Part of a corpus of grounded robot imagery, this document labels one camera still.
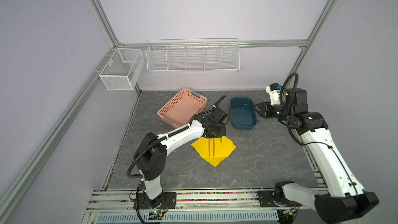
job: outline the basket handle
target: basket handle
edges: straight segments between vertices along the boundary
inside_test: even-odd
[[[166,121],[167,123],[169,123],[170,125],[173,125],[173,122],[171,122],[170,120],[166,119],[165,117],[163,117],[164,121]]]
[[[200,95],[200,94],[198,94],[197,92],[195,92],[195,91],[192,91],[192,90],[191,90],[191,94],[192,94],[193,96],[196,96],[196,97],[198,97],[198,98],[200,98],[200,97],[201,97],[201,95]]]

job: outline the teal plastic container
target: teal plastic container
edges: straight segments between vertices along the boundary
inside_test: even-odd
[[[257,124],[251,99],[233,98],[231,100],[231,123],[238,130],[250,130]]]

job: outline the yellow cloth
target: yellow cloth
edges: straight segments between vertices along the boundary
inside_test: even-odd
[[[234,143],[226,136],[221,138],[200,138],[192,146],[204,160],[214,167],[227,158],[236,148]]]

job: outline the gray marble tabletop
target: gray marble tabletop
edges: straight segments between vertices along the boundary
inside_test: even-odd
[[[177,92],[142,92],[127,136],[117,159],[108,189],[134,189],[138,179],[128,179],[126,171],[145,134],[161,134],[173,128],[157,115]],[[269,101],[265,91],[198,91],[207,98],[205,110],[222,96],[221,107],[230,114],[234,97],[247,97],[253,102]],[[251,130],[236,130],[231,122],[226,125],[226,136],[236,149],[229,157],[213,167],[191,146],[192,140],[173,151],[160,175],[163,189],[203,188],[273,188],[276,182],[292,180],[305,187],[318,187],[305,152],[275,119],[257,115],[257,125]]]

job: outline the white mesh basket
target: white mesh basket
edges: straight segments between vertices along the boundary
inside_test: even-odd
[[[147,66],[151,73],[236,72],[240,68],[238,42],[149,45]]]
[[[99,77],[108,90],[134,90],[143,67],[141,49],[118,48]]]

